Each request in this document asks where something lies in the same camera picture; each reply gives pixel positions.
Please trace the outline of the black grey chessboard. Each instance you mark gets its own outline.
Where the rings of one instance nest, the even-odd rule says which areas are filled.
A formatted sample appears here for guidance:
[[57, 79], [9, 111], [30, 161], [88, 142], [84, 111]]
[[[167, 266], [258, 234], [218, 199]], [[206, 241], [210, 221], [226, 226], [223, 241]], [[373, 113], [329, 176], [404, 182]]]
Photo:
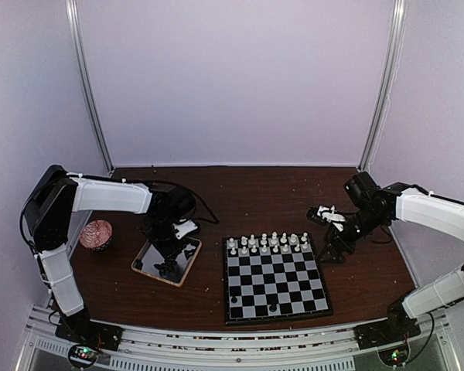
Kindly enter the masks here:
[[[333, 305], [309, 233], [224, 237], [226, 325], [261, 325], [333, 314]], [[230, 302], [232, 296], [238, 301]], [[276, 304], [275, 312], [269, 311]]]

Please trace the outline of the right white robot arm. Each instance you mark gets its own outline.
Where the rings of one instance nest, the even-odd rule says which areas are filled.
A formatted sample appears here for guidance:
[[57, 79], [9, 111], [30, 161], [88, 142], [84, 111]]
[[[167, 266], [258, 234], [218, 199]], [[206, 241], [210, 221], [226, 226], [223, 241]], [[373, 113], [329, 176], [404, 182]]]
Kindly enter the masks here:
[[[464, 202], [440, 196], [417, 184], [378, 185], [367, 172], [359, 172], [343, 186], [355, 210], [317, 206], [310, 217], [326, 225], [319, 259], [341, 264], [353, 254], [357, 242], [375, 229], [394, 222], [430, 230], [464, 245]], [[464, 301], [464, 262], [405, 294], [387, 310], [381, 335], [397, 341], [422, 315]]]

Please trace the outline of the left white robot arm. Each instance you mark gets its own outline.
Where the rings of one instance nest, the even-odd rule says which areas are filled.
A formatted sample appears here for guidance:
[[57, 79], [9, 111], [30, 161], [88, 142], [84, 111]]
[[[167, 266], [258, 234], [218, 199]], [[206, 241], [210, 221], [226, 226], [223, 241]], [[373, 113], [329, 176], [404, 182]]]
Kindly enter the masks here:
[[79, 343], [88, 343], [96, 335], [94, 323], [80, 314], [86, 307], [67, 253], [72, 214], [108, 211], [141, 215], [142, 232], [162, 257], [169, 259], [177, 253], [181, 240], [198, 232], [200, 226], [191, 217], [195, 207], [195, 195], [182, 185], [170, 184], [162, 190], [150, 181], [82, 175], [51, 165], [26, 199], [19, 229], [60, 313], [68, 317], [66, 331]]

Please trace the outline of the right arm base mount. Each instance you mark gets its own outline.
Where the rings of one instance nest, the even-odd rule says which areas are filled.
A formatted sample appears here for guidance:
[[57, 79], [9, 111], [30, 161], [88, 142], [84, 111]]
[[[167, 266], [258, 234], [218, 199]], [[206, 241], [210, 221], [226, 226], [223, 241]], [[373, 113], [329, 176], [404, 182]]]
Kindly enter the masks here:
[[415, 320], [403, 328], [392, 325], [388, 319], [354, 328], [359, 349], [376, 349], [379, 360], [393, 368], [404, 366], [411, 360], [409, 340], [420, 334], [421, 329]]

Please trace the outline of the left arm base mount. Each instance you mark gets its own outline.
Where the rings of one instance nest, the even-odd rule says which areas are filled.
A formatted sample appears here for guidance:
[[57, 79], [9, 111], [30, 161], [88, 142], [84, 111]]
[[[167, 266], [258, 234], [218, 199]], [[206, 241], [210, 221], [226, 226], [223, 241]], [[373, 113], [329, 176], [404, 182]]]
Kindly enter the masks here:
[[55, 331], [57, 338], [73, 344], [67, 350], [67, 361], [75, 369], [85, 370], [97, 361], [108, 357], [109, 351], [117, 351], [121, 343], [123, 329], [116, 325], [91, 322], [87, 332], [75, 332], [64, 321], [61, 321]]

